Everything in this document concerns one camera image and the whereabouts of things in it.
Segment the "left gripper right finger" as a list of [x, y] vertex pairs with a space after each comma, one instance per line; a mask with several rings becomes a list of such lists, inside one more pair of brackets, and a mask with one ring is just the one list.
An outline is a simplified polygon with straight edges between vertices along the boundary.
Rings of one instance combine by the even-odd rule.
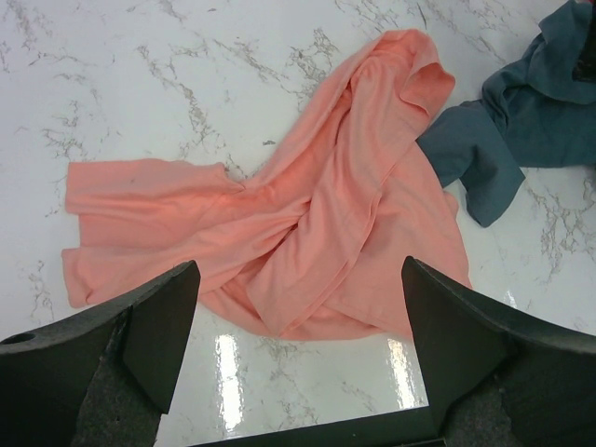
[[505, 305], [407, 257], [404, 298], [427, 406], [446, 443], [592, 446], [595, 338]]

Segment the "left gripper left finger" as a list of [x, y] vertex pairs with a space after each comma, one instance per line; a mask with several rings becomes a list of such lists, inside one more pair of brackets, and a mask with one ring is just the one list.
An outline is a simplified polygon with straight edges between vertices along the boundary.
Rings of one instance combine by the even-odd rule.
[[169, 411], [200, 274], [140, 287], [1, 342], [4, 446], [152, 446]]

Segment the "salmon pink t shirt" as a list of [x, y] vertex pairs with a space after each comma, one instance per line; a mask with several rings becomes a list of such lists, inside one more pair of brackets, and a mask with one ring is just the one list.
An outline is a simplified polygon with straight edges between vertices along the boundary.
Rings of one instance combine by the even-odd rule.
[[266, 164], [76, 162], [65, 208], [80, 244], [62, 253], [74, 307], [106, 302], [195, 261], [198, 299], [261, 336], [407, 336], [401, 268], [414, 257], [462, 284], [456, 200], [417, 144], [454, 78], [431, 38], [382, 34], [344, 61]]

